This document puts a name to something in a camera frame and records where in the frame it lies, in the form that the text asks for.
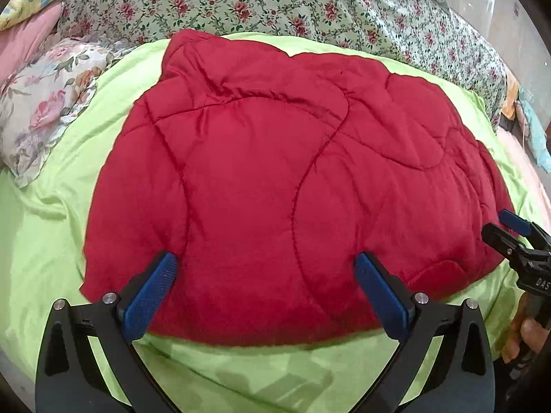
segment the lime green fabric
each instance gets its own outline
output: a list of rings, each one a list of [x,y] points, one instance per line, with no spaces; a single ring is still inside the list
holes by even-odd
[[[269,43],[290,55],[333,52],[371,57],[394,73],[420,76],[441,86],[465,125],[495,158],[517,212],[539,221],[531,195],[474,93],[390,59],[301,38],[262,34],[229,38]],[[133,101],[158,80],[167,44],[158,41],[140,46],[97,80],[92,103],[69,126],[37,180],[19,190],[7,169],[0,174],[0,347],[31,377],[53,301],[64,297],[75,305],[85,302],[78,291],[85,268],[82,245],[97,175]],[[466,297],[479,301],[494,352],[516,308],[515,280],[502,263],[451,299],[457,304]],[[435,340],[407,399],[419,393],[437,344]],[[124,399],[96,345],[109,388]],[[183,411],[208,413],[347,412],[396,347],[380,331],[286,347],[210,347],[152,335],[135,345],[153,376]]]

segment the red comforter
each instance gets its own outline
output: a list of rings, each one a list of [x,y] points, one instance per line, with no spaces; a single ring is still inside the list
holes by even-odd
[[[498,168],[436,85],[182,31],[101,169],[82,292],[120,290],[168,250],[180,268],[151,331],[323,340],[376,326],[358,253],[448,296],[500,262],[480,229],[503,208]]]

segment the human hand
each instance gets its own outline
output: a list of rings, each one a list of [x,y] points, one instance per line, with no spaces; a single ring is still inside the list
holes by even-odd
[[[507,342],[501,350],[501,357],[505,363],[509,363],[519,355],[521,340],[531,350],[539,353],[549,335],[549,331],[544,329],[536,320],[526,318],[524,309],[528,305],[530,297],[531,295],[527,292],[520,297],[519,307],[509,327]]]

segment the silver bolt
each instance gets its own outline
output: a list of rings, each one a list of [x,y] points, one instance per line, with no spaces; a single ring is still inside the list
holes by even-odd
[[[53,308],[55,310],[61,310],[65,307],[65,300],[64,299],[58,299],[54,304]]]
[[[417,301],[420,305],[426,305],[426,303],[429,302],[429,296],[423,292],[417,292],[415,294],[415,301]]]
[[[117,300],[117,294],[114,292],[108,292],[105,295],[103,295],[103,298],[101,299],[106,305],[112,305],[115,300]]]
[[[478,301],[472,298],[467,298],[465,304],[469,309],[477,309],[478,308]]]

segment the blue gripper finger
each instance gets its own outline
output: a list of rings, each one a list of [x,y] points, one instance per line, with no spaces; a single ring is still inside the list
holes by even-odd
[[[354,273],[386,334],[405,342],[409,337],[408,311],[365,253],[357,256]]]
[[[127,342],[144,336],[155,312],[172,287],[176,272],[176,257],[172,253],[166,253],[125,309],[121,330]]]
[[[513,231],[516,231],[521,236],[528,237],[532,232],[530,222],[520,218],[509,210],[501,210],[499,212],[499,221]]]

